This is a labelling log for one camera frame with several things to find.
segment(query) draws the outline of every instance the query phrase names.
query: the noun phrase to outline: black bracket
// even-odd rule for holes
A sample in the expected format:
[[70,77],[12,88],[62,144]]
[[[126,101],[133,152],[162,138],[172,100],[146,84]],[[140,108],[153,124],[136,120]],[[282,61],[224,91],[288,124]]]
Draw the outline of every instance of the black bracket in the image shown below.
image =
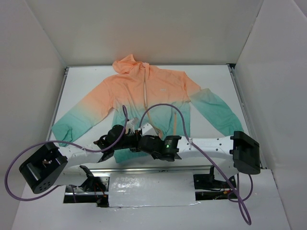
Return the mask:
[[34,194],[49,189],[57,180],[67,164],[52,142],[43,145],[19,167],[19,171],[31,187]]
[[80,188],[82,188],[85,192],[94,191],[94,186],[98,186],[103,192],[106,190],[106,186],[104,186],[99,177],[95,177],[92,172],[84,165],[80,165],[80,168],[86,173],[87,179],[82,183]]
[[181,136],[167,136],[165,140],[161,140],[157,136],[143,136],[139,142],[138,150],[146,152],[154,159],[162,161],[175,161],[181,160],[179,149],[177,148],[178,141]]
[[233,155],[234,167],[241,173],[259,174],[259,143],[241,131],[235,131],[230,139],[234,141],[234,148],[230,150],[230,154]]

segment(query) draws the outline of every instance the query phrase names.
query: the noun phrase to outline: gradient hoodie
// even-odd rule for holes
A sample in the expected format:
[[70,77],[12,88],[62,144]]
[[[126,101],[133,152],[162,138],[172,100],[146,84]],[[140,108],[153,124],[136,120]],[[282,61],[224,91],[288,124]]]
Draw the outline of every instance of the gradient hoodie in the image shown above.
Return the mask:
[[[182,112],[188,135],[189,102],[223,135],[232,135],[236,130],[243,131],[239,119],[229,106],[209,89],[202,90],[183,71],[159,69],[135,61],[133,55],[115,61],[113,68],[118,74],[104,79],[52,127],[57,140],[74,142],[102,121],[112,108],[115,109],[113,125],[124,125],[122,105],[127,107],[129,119],[137,117],[140,120],[148,107],[158,103],[173,104]],[[169,106],[150,110],[143,124],[147,122],[155,127],[162,139],[169,135],[184,135],[180,116]],[[116,150],[114,153],[117,163],[147,155],[128,149]]]

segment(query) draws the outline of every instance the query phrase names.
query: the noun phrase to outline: hoodie sleeve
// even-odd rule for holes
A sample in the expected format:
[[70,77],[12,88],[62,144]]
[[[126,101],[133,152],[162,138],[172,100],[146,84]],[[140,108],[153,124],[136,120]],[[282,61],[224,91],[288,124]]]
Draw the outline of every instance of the hoodie sleeve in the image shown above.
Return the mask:
[[209,89],[200,86],[183,73],[184,90],[196,109],[223,135],[243,131],[241,122],[229,106]]
[[102,121],[112,107],[113,94],[104,80],[69,110],[51,130],[57,140],[74,142]]

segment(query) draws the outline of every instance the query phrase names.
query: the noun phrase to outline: wire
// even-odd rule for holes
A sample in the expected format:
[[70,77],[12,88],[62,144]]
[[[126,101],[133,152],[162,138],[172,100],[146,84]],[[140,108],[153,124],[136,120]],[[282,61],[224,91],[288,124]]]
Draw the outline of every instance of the wire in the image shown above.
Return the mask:
[[[253,193],[253,189],[254,189],[254,183],[253,183],[253,179],[251,178],[251,175],[248,175],[249,176],[249,179],[250,179],[250,191],[249,191],[249,194],[247,195],[247,197],[245,197],[244,199],[243,199],[243,201],[246,201],[247,199],[249,199],[250,198],[250,196],[252,195],[252,193]],[[237,186],[236,186],[236,189],[239,191],[240,189],[239,189],[239,186],[240,186],[240,180],[239,180],[239,174],[237,174],[236,175],[236,177],[237,177]],[[238,201],[237,200],[232,200],[232,199],[230,199],[230,195],[233,193],[233,191],[232,192],[230,192],[230,193],[228,193],[228,200],[229,201],[231,201],[231,202],[234,202],[234,203],[238,203]]]
[[74,200],[75,203],[77,203],[76,194],[75,194],[75,191],[73,190],[73,185],[71,184],[70,187],[71,187],[71,189],[72,189],[73,200]]
[[[142,118],[140,120],[140,125],[139,125],[139,128],[141,128],[142,126],[142,121],[145,117],[145,115],[148,113],[149,110],[151,110],[152,108],[154,107],[157,107],[157,106],[161,106],[161,105],[166,105],[166,106],[170,106],[170,107],[173,107],[174,109],[176,109],[179,113],[179,115],[181,116],[181,119],[182,119],[182,125],[183,125],[183,132],[184,132],[184,135],[186,137],[186,139],[189,141],[189,137],[188,137],[188,134],[187,134],[187,131],[186,131],[186,125],[185,125],[185,122],[184,122],[184,117],[183,117],[183,114],[181,113],[181,111],[176,108],[174,105],[171,105],[171,104],[167,104],[167,103],[159,103],[159,104],[156,104],[156,105],[153,105],[151,107],[149,107],[145,112],[144,114],[142,115]],[[37,199],[40,199],[46,195],[48,195],[49,193],[51,193],[52,191],[54,191],[56,188],[60,187],[60,185],[57,185],[55,186],[54,188],[52,188],[51,190],[49,190],[48,192],[44,193],[43,195],[40,195],[40,196],[37,196],[37,197],[34,197],[34,198],[29,198],[29,199],[25,199],[25,198],[21,198],[21,197],[17,197],[16,195],[14,195],[11,190],[9,189],[8,187],[8,175],[9,175],[9,172],[12,168],[12,166],[14,165],[14,163],[17,161],[17,159],[22,156],[25,152],[27,152],[28,150],[36,147],[36,146],[39,146],[39,145],[42,145],[42,144],[46,144],[46,143],[49,143],[49,142],[53,142],[53,143],[65,143],[65,144],[70,144],[70,145],[73,145],[73,146],[76,146],[80,149],[83,149],[85,151],[88,151],[88,152],[103,152],[103,151],[107,151],[109,150],[110,148],[112,148],[114,145],[116,145],[116,143],[121,139],[121,137],[123,136],[123,134],[125,133],[125,130],[126,130],[126,124],[127,124],[127,120],[128,120],[128,112],[127,112],[127,108],[123,105],[123,111],[124,111],[124,115],[125,115],[125,125],[123,127],[123,130],[120,134],[120,136],[118,137],[118,139],[113,143],[111,144],[109,147],[105,148],[105,149],[101,149],[101,150],[91,150],[91,149],[86,149],[86,148],[83,148],[82,146],[80,145],[77,145],[77,144],[74,144],[72,142],[68,142],[68,141],[63,141],[63,140],[52,140],[52,141],[43,141],[43,142],[40,142],[38,144],[35,144],[35,145],[32,145],[28,148],[26,148],[25,150],[23,150],[21,153],[19,153],[17,155],[17,157],[15,157],[15,159],[11,162],[11,164],[9,165],[6,173],[5,173],[5,178],[4,178],[4,185],[5,185],[5,189],[6,191],[8,192],[8,194],[17,199],[17,200],[20,200],[20,201],[33,201],[33,200],[37,200]],[[230,186],[230,188],[233,190],[233,193],[237,196],[238,198],[238,204],[239,204],[239,209],[240,209],[240,212],[241,212],[241,215],[244,219],[244,221],[248,224],[248,225],[251,225],[251,218],[250,218],[250,215],[249,215],[249,212],[246,208],[246,205],[244,204],[244,200],[241,198],[240,194],[239,194],[239,190],[236,190],[235,187],[231,184],[231,182],[229,181],[229,179],[227,178],[227,176],[225,175],[225,173],[221,170],[221,168],[204,152],[202,151],[196,144],[194,144],[193,142],[191,143],[192,146],[194,146],[199,152],[201,152],[207,159],[208,161],[217,169],[217,171],[222,175],[222,177],[225,179],[225,181],[228,183],[228,185]]]
[[[186,125],[185,125],[185,122],[184,122],[184,117],[183,117],[183,114],[181,113],[181,111],[175,107],[174,105],[172,104],[167,104],[167,103],[159,103],[159,104],[155,104],[151,107],[149,107],[145,112],[144,114],[142,115],[142,118],[140,120],[140,125],[139,125],[139,128],[141,128],[142,126],[142,121],[145,117],[145,115],[148,113],[149,110],[151,110],[152,108],[154,107],[157,107],[157,106],[161,106],[161,105],[166,105],[166,106],[170,106],[170,107],[173,107],[174,109],[176,109],[179,113],[179,115],[181,116],[181,119],[182,119],[182,125],[183,125],[183,132],[184,132],[184,136],[186,137],[186,139],[188,140],[188,142],[190,141],[189,137],[188,137],[188,134],[187,134],[187,131],[186,131]],[[199,148],[196,144],[194,144],[193,142],[191,143],[192,146],[194,146],[199,152],[201,152],[207,159],[208,161],[217,169],[217,171],[222,175],[222,177],[226,180],[227,184],[230,186],[230,188],[233,190],[233,193],[237,196],[238,198],[238,203],[239,203],[239,209],[240,209],[240,212],[241,212],[241,215],[242,215],[242,218],[244,219],[244,221],[248,224],[248,225],[251,225],[251,218],[250,218],[250,214],[248,212],[248,209],[246,208],[246,205],[244,204],[244,201],[243,199],[240,197],[240,194],[239,194],[239,191],[237,191],[235,189],[235,187],[232,185],[232,183],[230,182],[230,180],[227,178],[227,176],[225,175],[225,173],[221,170],[221,168],[204,152],[201,150],[201,148]]]
[[96,183],[96,185],[98,186],[98,188],[100,189],[100,191],[103,193],[104,197],[106,197],[104,190],[99,186],[99,184]]
[[101,149],[101,150],[91,150],[91,149],[86,149],[84,147],[82,147],[81,145],[77,145],[75,143],[72,143],[72,142],[69,142],[69,141],[64,141],[64,140],[49,140],[49,141],[43,141],[43,142],[40,142],[40,143],[37,143],[37,144],[34,144],[26,149],[24,149],[21,153],[19,153],[14,159],[13,161],[10,163],[8,169],[6,170],[6,173],[5,173],[5,177],[4,177],[4,186],[5,186],[5,189],[7,191],[7,193],[13,197],[14,199],[16,200],[19,200],[19,201],[33,201],[33,200],[37,200],[37,199],[40,199],[40,198],[43,198],[44,196],[47,196],[49,193],[51,193],[52,191],[54,191],[55,189],[57,189],[58,187],[60,187],[60,185],[57,185],[55,186],[54,188],[52,188],[51,190],[49,190],[48,192],[40,195],[40,196],[37,196],[37,197],[33,197],[33,198],[21,198],[21,197],[18,197],[16,195],[14,195],[10,188],[9,188],[9,185],[8,185],[8,177],[9,177],[9,173],[10,173],[10,170],[12,169],[12,166],[15,164],[15,162],[18,160],[18,158],[20,158],[23,154],[25,154],[27,151],[29,151],[30,149],[36,147],[36,146],[39,146],[39,145],[44,145],[44,144],[47,144],[47,143],[64,143],[64,144],[69,144],[69,145],[73,145],[77,148],[80,148],[82,150],[85,150],[87,152],[104,152],[104,151],[107,151],[109,150],[110,148],[112,148],[114,145],[117,144],[117,142],[119,142],[119,140],[121,139],[121,137],[124,135],[125,131],[126,131],[126,125],[127,125],[127,120],[128,120],[128,112],[127,112],[127,108],[123,105],[123,111],[124,111],[124,115],[125,115],[125,124],[124,124],[124,127],[123,127],[123,130],[122,132],[120,133],[120,136],[117,138],[116,141],[114,141],[113,144],[111,144],[110,146],[108,146],[107,148],[105,149]]

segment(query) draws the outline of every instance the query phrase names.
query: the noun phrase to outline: white wall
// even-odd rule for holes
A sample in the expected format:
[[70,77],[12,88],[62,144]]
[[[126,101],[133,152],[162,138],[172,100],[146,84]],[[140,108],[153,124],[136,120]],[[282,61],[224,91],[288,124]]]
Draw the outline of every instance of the white wall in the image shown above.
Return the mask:
[[[0,221],[7,230],[19,202],[6,194],[4,173],[21,150],[46,139],[64,67],[23,0],[0,1],[0,31]],[[9,185],[21,195],[18,164]]]
[[68,66],[235,63],[262,0],[27,0]]
[[301,11],[307,16],[307,1],[306,0],[294,0]]
[[235,73],[293,230],[307,225],[307,18],[265,0]]

